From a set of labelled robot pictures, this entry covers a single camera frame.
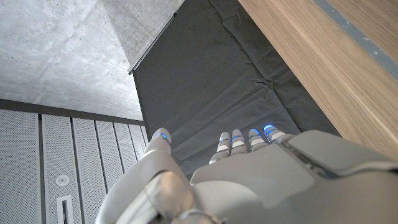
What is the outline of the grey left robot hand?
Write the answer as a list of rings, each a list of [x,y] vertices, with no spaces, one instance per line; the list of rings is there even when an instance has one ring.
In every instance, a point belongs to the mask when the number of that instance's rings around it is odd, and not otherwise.
[[[397,162],[321,131],[222,133],[187,178],[158,129],[96,223],[396,223]]]

